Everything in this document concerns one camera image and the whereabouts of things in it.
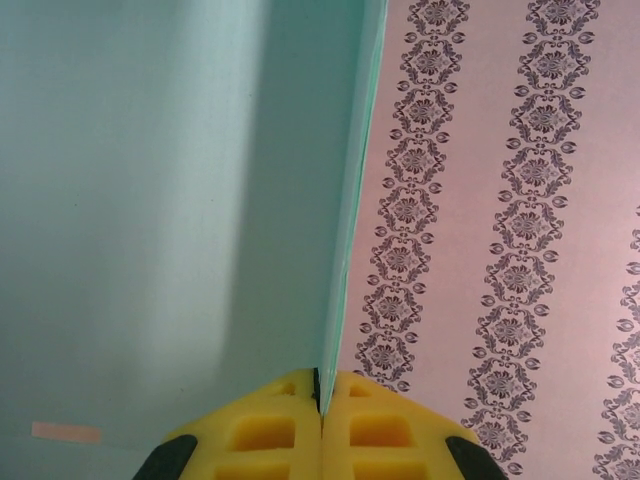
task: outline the black plastic piece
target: black plastic piece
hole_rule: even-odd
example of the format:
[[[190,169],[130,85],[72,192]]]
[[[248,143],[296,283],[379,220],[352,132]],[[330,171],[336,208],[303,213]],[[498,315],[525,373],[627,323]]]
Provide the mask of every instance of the black plastic piece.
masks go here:
[[[313,395],[311,398],[316,401],[316,408],[320,413],[320,371],[317,368],[313,369]]]
[[[449,437],[446,442],[465,480],[508,480],[493,457],[480,445],[461,437]]]
[[[133,480],[179,480],[197,445],[193,435],[163,443],[151,452]]]

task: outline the mint green wall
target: mint green wall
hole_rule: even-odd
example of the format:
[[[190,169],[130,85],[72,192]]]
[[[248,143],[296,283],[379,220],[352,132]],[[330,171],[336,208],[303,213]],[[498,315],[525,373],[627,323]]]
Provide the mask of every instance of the mint green wall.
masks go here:
[[[363,11],[0,2],[1,478],[130,477],[319,364]]]

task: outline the patterned wallpaper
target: patterned wallpaper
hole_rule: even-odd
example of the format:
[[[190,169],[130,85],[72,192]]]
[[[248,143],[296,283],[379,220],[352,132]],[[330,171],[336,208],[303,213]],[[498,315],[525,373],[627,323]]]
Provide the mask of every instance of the patterned wallpaper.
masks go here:
[[[640,479],[639,7],[391,0],[341,368],[510,477]]]

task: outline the orange tape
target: orange tape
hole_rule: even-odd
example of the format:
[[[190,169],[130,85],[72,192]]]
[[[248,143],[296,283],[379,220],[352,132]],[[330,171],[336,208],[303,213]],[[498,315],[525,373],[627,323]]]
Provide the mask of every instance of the orange tape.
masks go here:
[[[102,430],[82,425],[57,425],[55,423],[33,422],[31,436],[58,440],[60,442],[92,443],[102,442]]]

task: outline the floral pattern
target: floral pattern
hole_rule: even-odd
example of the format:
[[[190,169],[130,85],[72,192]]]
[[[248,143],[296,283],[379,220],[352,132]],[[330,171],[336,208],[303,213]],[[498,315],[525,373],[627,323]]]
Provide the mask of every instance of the floral pattern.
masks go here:
[[[495,216],[498,241],[489,247],[497,259],[487,266],[490,291],[481,299],[487,311],[476,330],[482,344],[472,351],[478,363],[469,371],[474,395],[464,401],[470,415],[462,420],[513,476],[524,472],[523,430],[532,418],[527,405],[535,399],[534,377],[541,368],[536,351],[544,346],[541,323],[550,311],[544,298],[553,292],[550,269],[558,260],[550,247],[562,238],[558,211],[568,199],[560,193],[571,182],[566,158],[577,148],[570,135],[580,128],[577,103],[585,96],[577,84],[591,61],[581,48],[594,40],[585,28],[598,17],[599,5],[600,0],[534,0],[527,6],[535,31],[523,36],[530,50],[519,58],[523,83],[514,89],[520,103],[511,110],[515,135],[507,139],[512,155],[502,173],[509,188],[498,193],[505,207]],[[639,418],[634,405],[625,403],[628,428]],[[615,468],[633,472],[627,459]]]
[[[640,229],[633,231],[631,249],[640,252]],[[627,273],[640,276],[638,262],[627,264]],[[598,433],[606,446],[597,454],[593,473],[603,480],[640,479],[640,280],[622,289],[620,304],[629,311],[628,318],[618,320],[623,341],[613,344],[611,361],[618,367],[607,384],[614,395],[605,400],[602,418],[609,422],[607,430]]]
[[[362,366],[356,371],[393,391],[411,387],[404,376],[415,359],[410,347],[418,335],[412,326],[421,320],[417,296],[426,291],[427,249],[434,241],[428,230],[437,221],[434,199],[442,191],[437,177],[446,161],[440,149],[449,139],[443,128],[453,118],[450,97],[457,85],[452,79],[462,59],[455,46],[464,41],[458,27],[468,19],[468,10],[461,0],[420,0],[409,7],[413,28],[404,37],[407,51],[400,71],[405,78],[397,84],[396,127],[389,132],[394,145],[387,152],[389,176],[383,180],[389,193],[380,200],[381,224],[374,230],[378,243],[367,277],[371,291],[364,297],[369,321],[360,325],[364,338],[356,345]],[[511,388],[502,372],[496,375],[495,388]]]

